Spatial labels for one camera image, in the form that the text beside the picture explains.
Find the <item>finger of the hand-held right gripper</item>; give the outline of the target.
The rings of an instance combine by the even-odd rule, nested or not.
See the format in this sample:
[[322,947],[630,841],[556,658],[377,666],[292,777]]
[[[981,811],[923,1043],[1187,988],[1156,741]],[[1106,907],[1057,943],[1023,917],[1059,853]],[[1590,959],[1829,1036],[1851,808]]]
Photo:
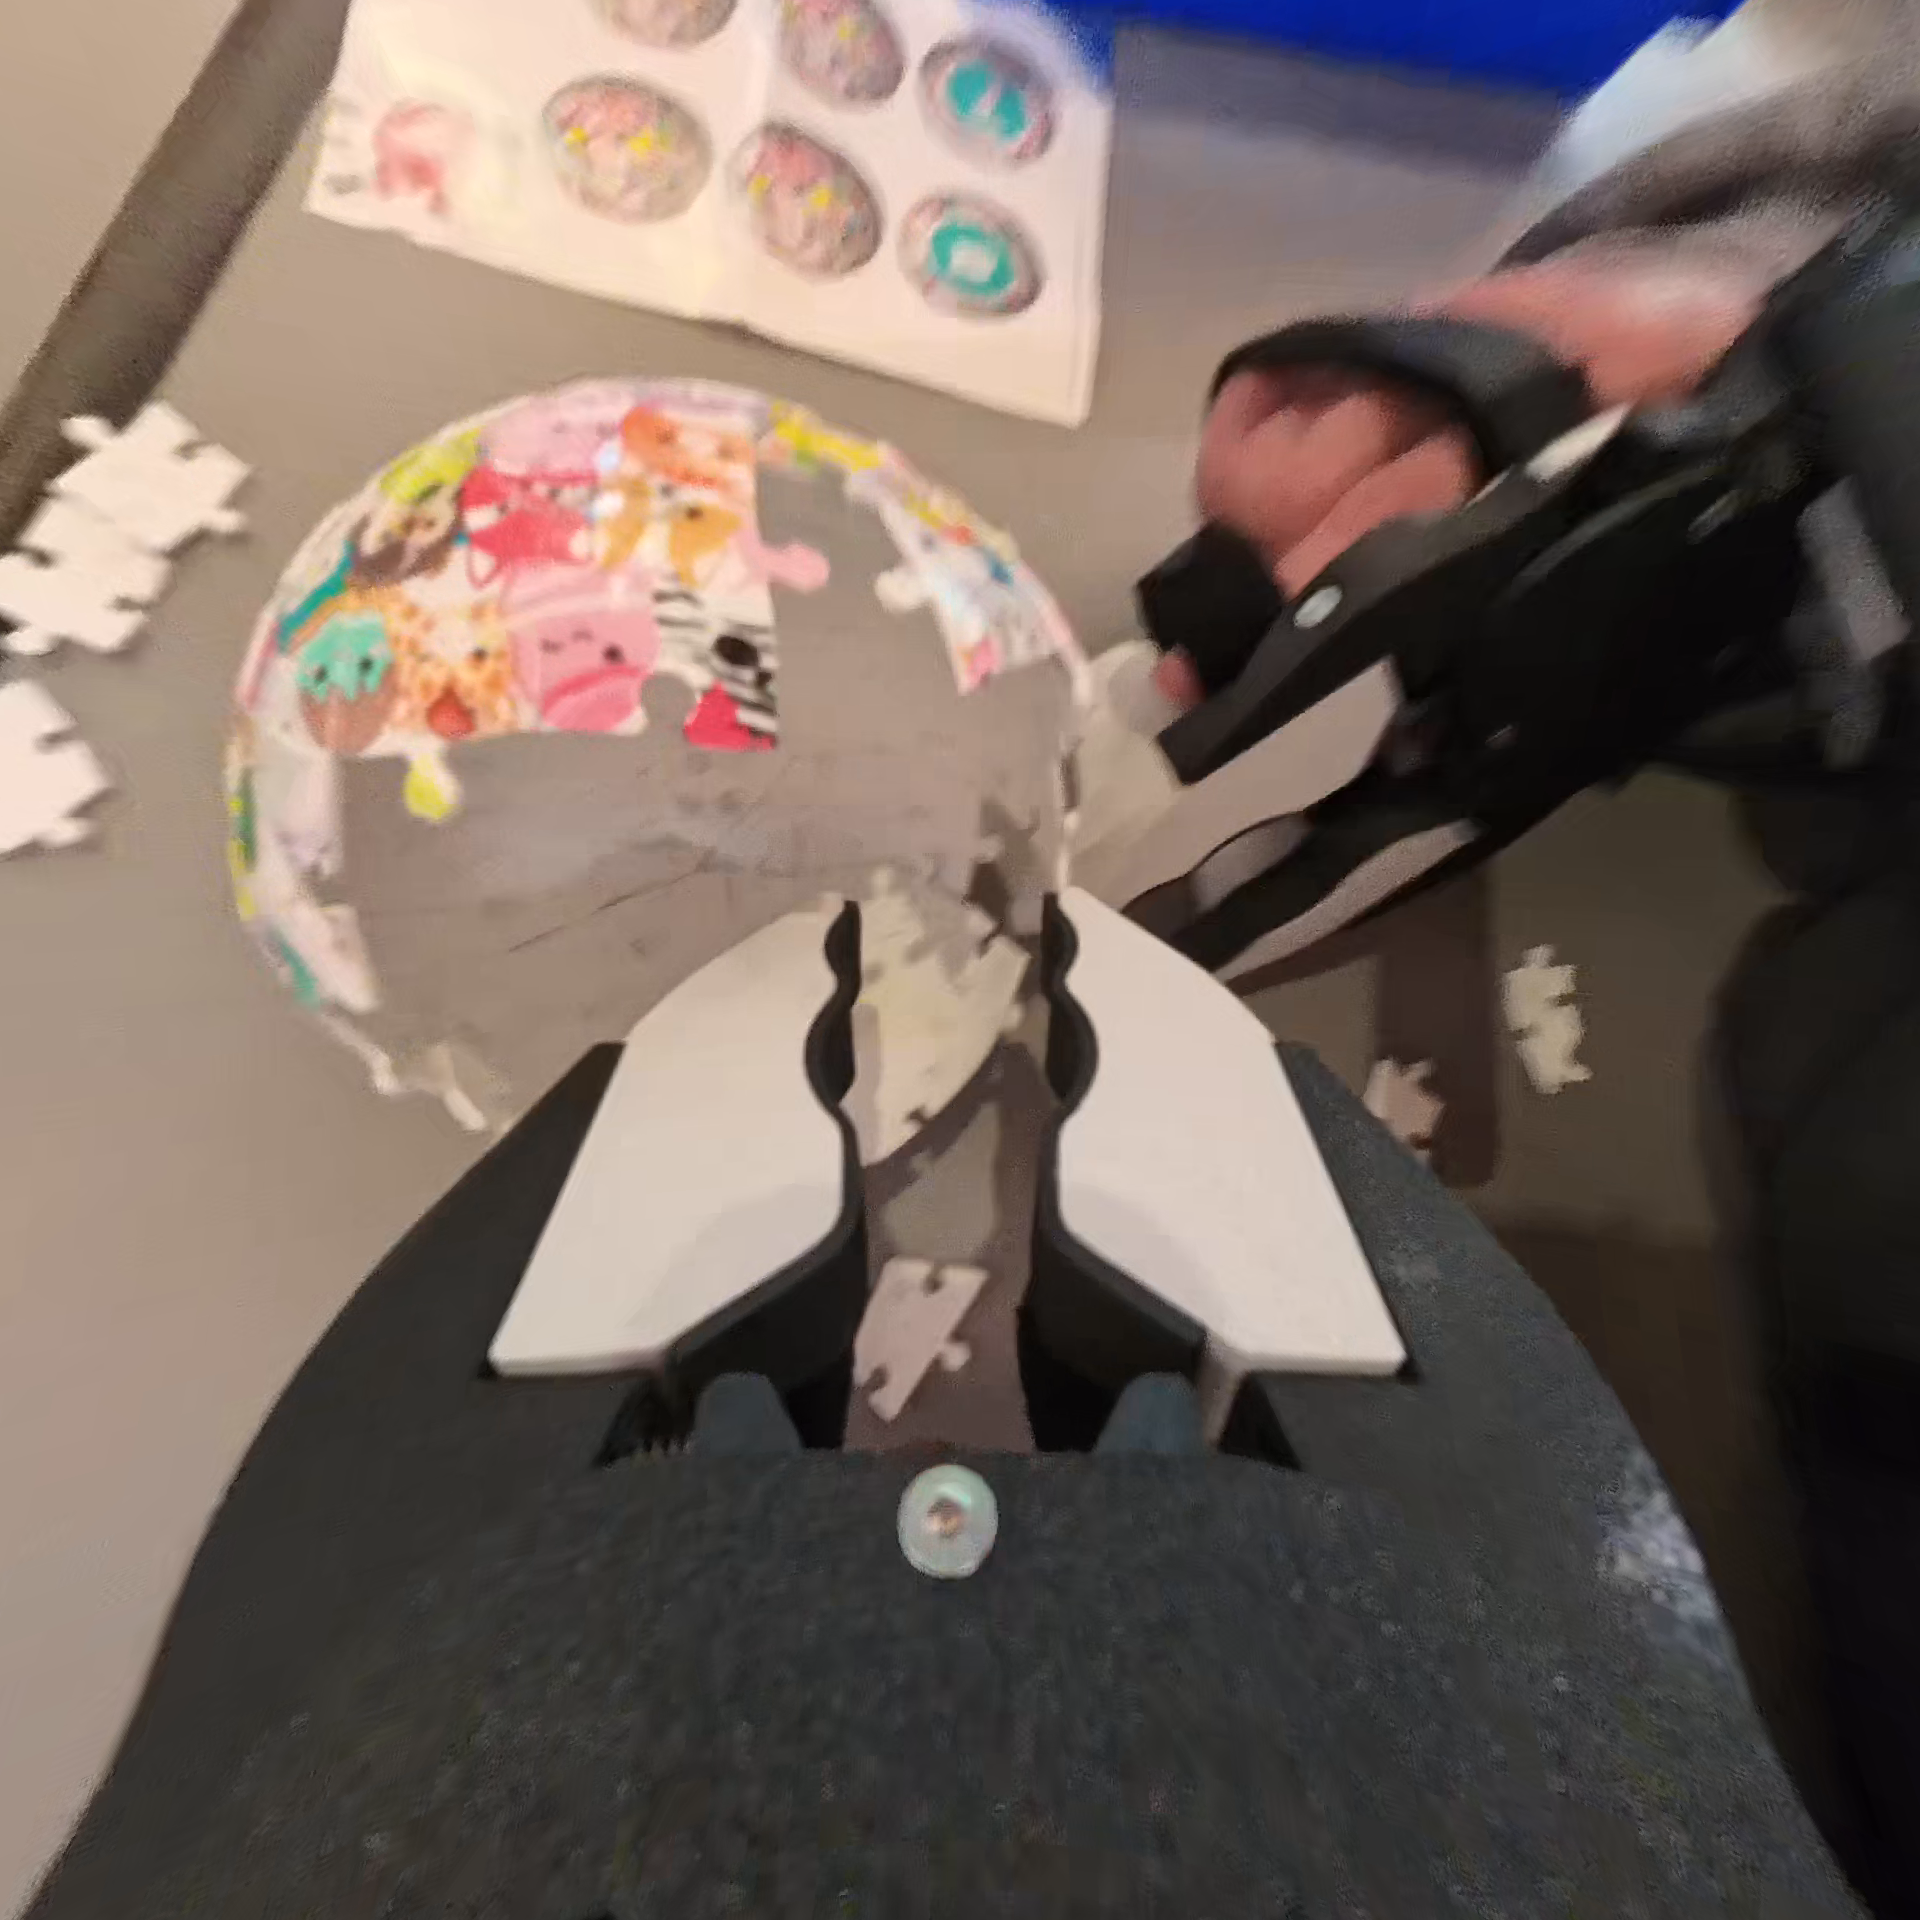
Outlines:
[[1221,980],[1306,959],[1479,851],[1468,821],[1322,823],[1187,922],[1187,959]]
[[1239,835],[1330,799],[1374,762],[1402,712],[1394,669],[1374,666],[1223,771],[1185,784],[1158,741],[1175,716],[1158,666],[1148,640],[1123,640],[1087,669],[1065,873],[1105,904],[1139,900]]

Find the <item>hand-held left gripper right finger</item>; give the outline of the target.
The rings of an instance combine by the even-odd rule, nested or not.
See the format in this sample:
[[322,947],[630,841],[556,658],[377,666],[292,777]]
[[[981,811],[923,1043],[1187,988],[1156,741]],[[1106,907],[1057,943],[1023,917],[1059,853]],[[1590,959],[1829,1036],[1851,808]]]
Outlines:
[[1086,1381],[1394,1377],[1407,1354],[1263,1024],[1087,891],[1045,904],[1037,1347]]

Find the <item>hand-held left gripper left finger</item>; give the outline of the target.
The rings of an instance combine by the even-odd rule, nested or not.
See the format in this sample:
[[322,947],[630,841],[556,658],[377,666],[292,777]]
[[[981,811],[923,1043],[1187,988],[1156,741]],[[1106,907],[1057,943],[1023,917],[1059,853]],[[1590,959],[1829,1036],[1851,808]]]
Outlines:
[[685,976],[621,1043],[519,1288],[499,1377],[802,1385],[851,1354],[868,1259],[860,907],[826,899]]

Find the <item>colourful puzzle ball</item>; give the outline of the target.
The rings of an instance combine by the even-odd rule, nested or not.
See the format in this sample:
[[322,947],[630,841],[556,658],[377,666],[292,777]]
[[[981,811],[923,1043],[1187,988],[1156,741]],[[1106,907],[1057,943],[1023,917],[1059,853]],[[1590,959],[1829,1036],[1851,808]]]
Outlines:
[[406,449],[289,563],[230,698],[230,899],[377,1093],[478,1136],[853,904],[877,1164],[1019,1023],[1093,703],[1015,538],[895,449],[575,380]]

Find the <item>puzzle instruction leaflet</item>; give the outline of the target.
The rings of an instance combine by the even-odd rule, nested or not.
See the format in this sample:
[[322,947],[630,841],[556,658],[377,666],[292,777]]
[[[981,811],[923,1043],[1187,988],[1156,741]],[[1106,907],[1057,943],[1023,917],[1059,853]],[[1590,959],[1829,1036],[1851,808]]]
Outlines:
[[307,208],[1090,419],[1113,29],[1036,2],[362,2]]

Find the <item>person's right hand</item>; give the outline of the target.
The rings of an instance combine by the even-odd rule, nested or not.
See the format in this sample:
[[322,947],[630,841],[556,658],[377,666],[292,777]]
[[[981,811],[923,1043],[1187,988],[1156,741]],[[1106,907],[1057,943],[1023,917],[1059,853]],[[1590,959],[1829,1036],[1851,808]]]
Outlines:
[[[1588,244],[1465,282],[1421,313],[1546,347],[1606,415],[1687,397],[1775,279],[1762,256],[1722,243]],[[1441,402],[1332,369],[1231,377],[1196,460],[1201,515],[1243,538],[1285,593],[1374,528],[1451,512],[1479,490],[1471,442]]]

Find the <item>blue plastic bin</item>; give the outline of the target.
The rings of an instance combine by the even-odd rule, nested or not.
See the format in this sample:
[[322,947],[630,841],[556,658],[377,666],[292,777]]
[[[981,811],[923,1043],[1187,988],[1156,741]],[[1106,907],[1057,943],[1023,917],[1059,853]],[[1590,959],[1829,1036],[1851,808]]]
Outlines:
[[1676,21],[1732,2],[1063,2],[1100,29],[1154,28],[1564,98],[1606,80]]

